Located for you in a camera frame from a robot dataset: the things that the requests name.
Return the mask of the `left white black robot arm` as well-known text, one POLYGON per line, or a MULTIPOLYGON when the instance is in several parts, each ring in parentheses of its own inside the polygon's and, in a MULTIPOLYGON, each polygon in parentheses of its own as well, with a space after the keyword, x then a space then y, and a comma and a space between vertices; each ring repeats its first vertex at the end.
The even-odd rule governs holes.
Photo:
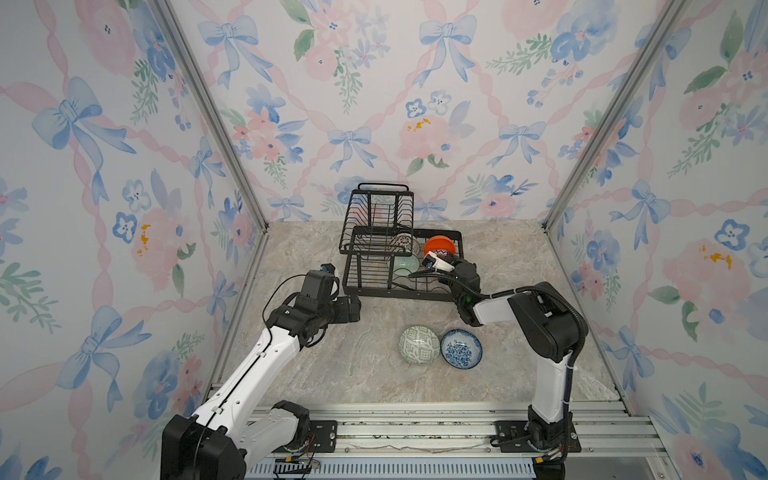
POLYGON ((258 421, 251 416, 282 369, 316 346, 335 324, 359 321, 361 302, 341 292, 331 264, 302 275, 300 291, 272 311, 248 356, 223 385, 191 415, 177 414, 161 439, 162 479, 242 479, 275 451, 313 456, 321 435, 313 432, 307 408, 282 400, 258 421))

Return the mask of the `orange plastic bowl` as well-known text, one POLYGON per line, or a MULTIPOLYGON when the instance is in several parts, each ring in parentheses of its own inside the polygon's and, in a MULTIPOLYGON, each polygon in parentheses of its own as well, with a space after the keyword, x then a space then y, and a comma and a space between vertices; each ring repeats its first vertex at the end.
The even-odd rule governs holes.
POLYGON ((458 253, 455 242, 445 235, 435 235, 428 238, 423 247, 424 254, 438 250, 444 250, 449 252, 451 255, 456 255, 458 253))

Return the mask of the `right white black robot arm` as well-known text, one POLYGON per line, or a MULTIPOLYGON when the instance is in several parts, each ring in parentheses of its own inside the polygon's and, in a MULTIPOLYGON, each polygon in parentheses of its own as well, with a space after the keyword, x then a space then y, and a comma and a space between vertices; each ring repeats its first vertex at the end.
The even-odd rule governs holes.
POLYGON ((514 322, 537 355, 527 431, 533 448, 566 450, 572 439, 570 400, 576 360, 586 343, 583 316, 549 282, 484 294, 475 264, 460 259, 444 280, 460 318, 480 328, 514 322))

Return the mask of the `white patterned lattice bowl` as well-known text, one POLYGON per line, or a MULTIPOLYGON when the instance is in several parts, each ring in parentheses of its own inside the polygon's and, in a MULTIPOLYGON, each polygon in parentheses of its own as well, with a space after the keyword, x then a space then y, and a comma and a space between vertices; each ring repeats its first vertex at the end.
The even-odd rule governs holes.
POLYGON ((407 247, 410 253, 416 257, 419 257, 422 254, 422 247, 420 246, 419 242, 410 236, 403 237, 399 240, 399 244, 402 247, 407 247))

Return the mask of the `green white patterned bowl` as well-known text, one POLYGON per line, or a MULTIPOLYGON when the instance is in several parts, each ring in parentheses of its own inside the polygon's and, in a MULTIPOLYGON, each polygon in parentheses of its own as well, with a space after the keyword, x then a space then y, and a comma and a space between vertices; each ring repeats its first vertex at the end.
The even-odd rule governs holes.
POLYGON ((435 332, 426 326, 410 326, 401 333, 398 350, 408 364, 431 365, 440 355, 440 340, 435 332))

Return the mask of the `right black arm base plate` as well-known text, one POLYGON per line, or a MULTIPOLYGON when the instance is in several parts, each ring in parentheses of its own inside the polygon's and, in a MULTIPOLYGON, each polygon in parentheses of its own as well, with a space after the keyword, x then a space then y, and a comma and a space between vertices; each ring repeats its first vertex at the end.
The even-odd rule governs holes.
POLYGON ((499 420, 494 422, 495 433, 492 447, 502 453, 556 453, 567 445, 569 453, 580 453, 582 446, 575 427, 568 422, 540 423, 524 420, 499 420))

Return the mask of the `mint green ribbed bowl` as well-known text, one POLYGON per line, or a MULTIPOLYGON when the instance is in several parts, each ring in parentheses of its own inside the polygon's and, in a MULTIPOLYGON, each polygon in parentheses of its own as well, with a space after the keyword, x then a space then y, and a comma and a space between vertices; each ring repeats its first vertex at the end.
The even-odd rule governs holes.
POLYGON ((414 255, 395 256, 392 263, 392 271, 395 276, 408 277, 420 269, 420 260, 414 255))

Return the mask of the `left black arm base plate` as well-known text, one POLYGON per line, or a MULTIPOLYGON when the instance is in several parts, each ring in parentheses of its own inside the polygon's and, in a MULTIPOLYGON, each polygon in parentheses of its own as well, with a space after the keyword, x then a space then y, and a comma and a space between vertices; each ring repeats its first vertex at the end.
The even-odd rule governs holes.
POLYGON ((336 420, 311 420, 302 452, 334 453, 337 445, 338 422, 336 420))

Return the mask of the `blue white floral bowl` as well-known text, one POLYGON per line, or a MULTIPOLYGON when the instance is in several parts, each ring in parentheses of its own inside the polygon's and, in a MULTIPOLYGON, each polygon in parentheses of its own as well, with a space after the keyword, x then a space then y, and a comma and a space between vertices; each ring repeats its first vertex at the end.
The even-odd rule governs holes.
POLYGON ((470 370, 479 365, 483 347, 472 333, 454 329, 445 333, 440 341, 441 355, 453 368, 470 370))

